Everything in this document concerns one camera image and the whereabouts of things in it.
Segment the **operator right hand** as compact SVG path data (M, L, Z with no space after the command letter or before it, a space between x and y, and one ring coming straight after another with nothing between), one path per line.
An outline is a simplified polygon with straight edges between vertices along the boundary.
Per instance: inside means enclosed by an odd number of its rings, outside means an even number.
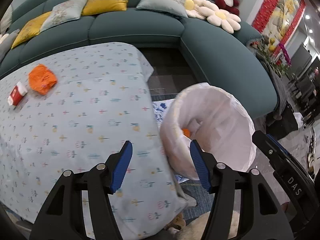
M281 208L287 215L295 216L297 213L297 211L291 201L284 202L283 204L281 204Z

